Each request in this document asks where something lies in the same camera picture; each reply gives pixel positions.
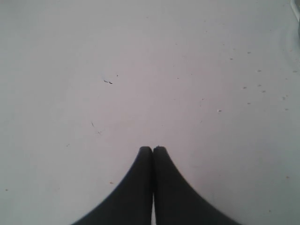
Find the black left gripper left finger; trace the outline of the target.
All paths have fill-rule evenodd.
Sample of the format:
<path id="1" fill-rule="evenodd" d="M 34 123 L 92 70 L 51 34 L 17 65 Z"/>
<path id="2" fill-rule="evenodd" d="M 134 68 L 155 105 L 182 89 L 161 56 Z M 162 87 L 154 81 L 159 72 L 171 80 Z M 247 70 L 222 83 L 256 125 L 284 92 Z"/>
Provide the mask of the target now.
<path id="1" fill-rule="evenodd" d="M 150 225 L 153 205 L 153 152 L 139 149 L 118 186 L 75 225 Z"/>

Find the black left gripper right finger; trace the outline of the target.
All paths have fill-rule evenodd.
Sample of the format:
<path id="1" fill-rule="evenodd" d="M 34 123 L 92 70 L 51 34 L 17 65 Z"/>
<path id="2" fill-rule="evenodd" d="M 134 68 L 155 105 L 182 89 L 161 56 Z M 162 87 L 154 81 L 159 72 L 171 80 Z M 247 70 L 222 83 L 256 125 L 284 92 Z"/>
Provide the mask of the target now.
<path id="1" fill-rule="evenodd" d="M 237 225 L 205 199 L 181 175 L 167 149 L 153 150 L 154 204 L 158 225 Z"/>

